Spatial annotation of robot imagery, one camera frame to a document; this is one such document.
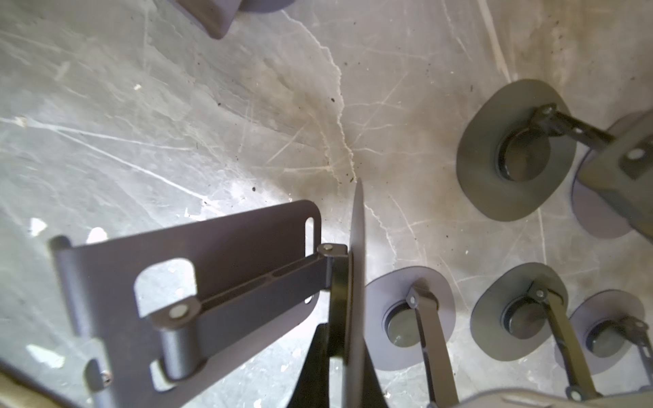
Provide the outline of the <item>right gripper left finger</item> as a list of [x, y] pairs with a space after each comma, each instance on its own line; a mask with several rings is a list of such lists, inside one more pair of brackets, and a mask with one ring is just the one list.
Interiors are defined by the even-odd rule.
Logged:
[[319, 324], [316, 327], [315, 335], [287, 408], [329, 407], [328, 335], [327, 323]]

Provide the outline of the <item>dark phone stand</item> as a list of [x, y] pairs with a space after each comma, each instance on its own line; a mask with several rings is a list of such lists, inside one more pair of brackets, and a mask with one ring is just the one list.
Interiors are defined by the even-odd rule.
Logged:
[[571, 115], [549, 84], [510, 83], [475, 114], [457, 148], [457, 181], [489, 219], [536, 212], [568, 175], [576, 147], [602, 151], [615, 136]]
[[554, 338], [572, 401], [602, 396], [567, 316], [568, 292], [544, 263], [524, 263], [500, 276], [479, 298], [470, 318], [476, 344], [499, 361], [519, 360]]

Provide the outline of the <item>grey phone stand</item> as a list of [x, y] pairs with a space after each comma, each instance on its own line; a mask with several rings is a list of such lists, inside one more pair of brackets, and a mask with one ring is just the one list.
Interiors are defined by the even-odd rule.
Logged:
[[636, 231], [651, 241], [652, 111], [629, 114], [606, 131], [576, 124], [571, 134], [589, 147], [572, 183], [576, 220], [597, 238]]
[[[360, 407], [365, 207], [355, 187], [350, 241], [324, 243], [310, 201], [289, 202], [137, 236], [49, 243], [75, 333], [96, 338], [85, 380], [98, 407], [180, 407], [306, 319], [330, 294], [328, 353], [343, 362], [345, 407]], [[195, 294], [141, 316], [134, 286], [147, 268], [191, 263]]]
[[637, 297], [620, 290], [605, 290], [586, 299], [567, 316], [562, 298], [549, 291], [543, 306], [556, 344], [556, 361], [566, 372], [569, 400], [600, 398], [602, 394], [592, 376], [614, 367], [632, 346], [639, 351], [648, 382], [641, 389], [652, 389], [649, 326]]
[[459, 403], [447, 350], [456, 325], [452, 289], [438, 271], [413, 266], [366, 286], [365, 340], [373, 366], [394, 372], [422, 362], [429, 407]]
[[294, 0], [174, 0], [191, 23], [213, 39], [222, 39], [239, 12], [269, 14], [294, 4]]

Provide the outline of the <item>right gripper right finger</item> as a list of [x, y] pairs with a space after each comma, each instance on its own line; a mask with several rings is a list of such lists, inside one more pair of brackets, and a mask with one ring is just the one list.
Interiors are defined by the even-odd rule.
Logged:
[[379, 384], [379, 380], [374, 369], [372, 359], [369, 355], [367, 345], [362, 344], [362, 391], [360, 407], [365, 408], [387, 408], [388, 405], [384, 398], [384, 393]]

